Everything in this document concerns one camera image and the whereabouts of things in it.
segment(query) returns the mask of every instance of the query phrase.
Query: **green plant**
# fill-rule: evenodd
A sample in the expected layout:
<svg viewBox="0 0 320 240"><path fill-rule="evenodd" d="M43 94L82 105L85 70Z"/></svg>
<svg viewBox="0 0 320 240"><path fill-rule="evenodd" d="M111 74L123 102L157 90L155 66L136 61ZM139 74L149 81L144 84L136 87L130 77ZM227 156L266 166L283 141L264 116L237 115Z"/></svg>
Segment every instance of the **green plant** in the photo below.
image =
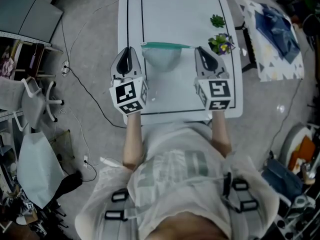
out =
<svg viewBox="0 0 320 240"><path fill-rule="evenodd" d="M234 48L232 37L224 33L216 35L215 39L211 37L208 41L211 50L218 55L229 54Z"/></svg>
<svg viewBox="0 0 320 240"><path fill-rule="evenodd" d="M212 25L216 28L223 28L224 25L226 24L224 21L224 18L222 18L219 15L212 15L212 17L210 18L210 21Z"/></svg>

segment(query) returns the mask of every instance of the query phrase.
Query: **gray cabinet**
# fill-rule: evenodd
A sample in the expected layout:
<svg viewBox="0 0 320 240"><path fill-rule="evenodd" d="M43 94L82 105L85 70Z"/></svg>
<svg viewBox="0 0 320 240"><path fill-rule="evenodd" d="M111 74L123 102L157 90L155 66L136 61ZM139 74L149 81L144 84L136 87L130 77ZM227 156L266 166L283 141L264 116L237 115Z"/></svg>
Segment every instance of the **gray cabinet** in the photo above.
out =
<svg viewBox="0 0 320 240"><path fill-rule="evenodd" d="M45 0L0 0L0 31L49 42L62 14Z"/></svg>

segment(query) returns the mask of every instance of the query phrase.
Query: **white table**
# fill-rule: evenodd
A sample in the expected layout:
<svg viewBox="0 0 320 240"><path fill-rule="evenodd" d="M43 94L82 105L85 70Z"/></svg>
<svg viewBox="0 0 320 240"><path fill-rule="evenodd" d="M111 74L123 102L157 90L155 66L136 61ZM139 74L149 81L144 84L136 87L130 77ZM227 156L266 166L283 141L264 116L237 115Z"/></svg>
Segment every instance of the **white table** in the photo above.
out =
<svg viewBox="0 0 320 240"><path fill-rule="evenodd" d="M240 12L244 17L245 25L248 28L254 50L257 72L261 82L304 78L305 71L301 52L290 64L286 59L279 57L278 50L256 29L255 15L256 12L262 15L264 14L262 5L252 0L235 1L239 6ZM284 17L291 22L287 15L284 15ZM293 26L291 26L291 32L295 41L298 42Z"/></svg>
<svg viewBox="0 0 320 240"><path fill-rule="evenodd" d="M226 26L215 28L210 17L224 17ZM222 55L230 74L235 99L225 112L227 118L243 112L243 83L240 53L227 0L119 0L118 51L132 46L149 87L147 107L141 112L142 124L174 121L205 121L205 111L194 88L197 76L194 49L183 49L179 65L171 72L158 72L146 62L141 42L167 42L209 47L208 39L220 33L233 37L235 49Z"/></svg>

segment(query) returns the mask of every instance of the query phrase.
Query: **blue cloth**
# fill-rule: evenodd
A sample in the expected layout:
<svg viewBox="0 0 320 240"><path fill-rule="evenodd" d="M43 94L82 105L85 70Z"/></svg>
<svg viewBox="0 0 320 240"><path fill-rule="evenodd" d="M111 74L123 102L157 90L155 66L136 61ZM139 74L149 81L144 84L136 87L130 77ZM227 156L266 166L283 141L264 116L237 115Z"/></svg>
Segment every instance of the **blue cloth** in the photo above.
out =
<svg viewBox="0 0 320 240"><path fill-rule="evenodd" d="M291 32L291 23L275 8L261 5L263 15L255 11L256 29L277 49L279 57L291 64L300 53L300 47Z"/></svg>
<svg viewBox="0 0 320 240"><path fill-rule="evenodd" d="M268 161L262 177L276 192L282 194L291 202L303 192L301 179L275 159Z"/></svg>

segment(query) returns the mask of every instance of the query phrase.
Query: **gray floor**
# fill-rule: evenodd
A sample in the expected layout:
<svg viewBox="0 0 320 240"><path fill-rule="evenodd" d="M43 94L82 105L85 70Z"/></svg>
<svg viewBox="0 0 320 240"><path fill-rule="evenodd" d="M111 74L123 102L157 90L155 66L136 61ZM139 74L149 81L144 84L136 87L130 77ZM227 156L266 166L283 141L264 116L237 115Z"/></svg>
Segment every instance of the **gray floor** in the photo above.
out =
<svg viewBox="0 0 320 240"><path fill-rule="evenodd" d="M86 23L72 48L71 67L98 100L105 114L114 123L122 125L122 116L113 107L109 94L109 68L118 50L118 3L116 1L58 0L56 6L64 11L63 26L66 46L69 51L77 34ZM241 25L243 18L235 0L227 1L234 24ZM275 0L254 1L277 6ZM272 145L272 150L276 154L280 151L282 142L290 128L299 122L306 123L312 112L307 104L312 103L315 89L314 53L311 49L307 50L309 46L304 34L298 32L297 35L302 54L305 54L305 78L298 88L290 114ZM241 47L244 46L241 33L238 33L238 42ZM57 26L51 43L54 47L65 49L61 24ZM84 178L91 179L94 176L94 171L83 167L83 158L84 155L88 155L88 151L82 137L80 124L73 116L71 109L81 122L83 134L90 148L90 161L95 165L98 164L100 157L121 160L125 130L114 128L105 120L97 105L72 74L67 77L61 76L60 68L66 59L66 53L63 55L51 53L44 63L46 71L56 74L55 97L65 101L66 113L60 113L56 132L71 130L75 165L81 169ZM242 58L242 66L248 62L246 60L247 58ZM227 120L232 146L237 151L237 155L249 155L257 167L261 166L267 157L274 135L280 129L281 123L288 113L299 81L283 80L261 83L256 70L250 70L243 74L243 115ZM277 109L279 105L284 106L283 113ZM47 118L41 128L50 138L53 136L55 124ZM65 222L70 227L65 231L73 239L78 238L73 226L75 215L90 196L96 181L84 183L75 191L59 199L67 214Z"/></svg>

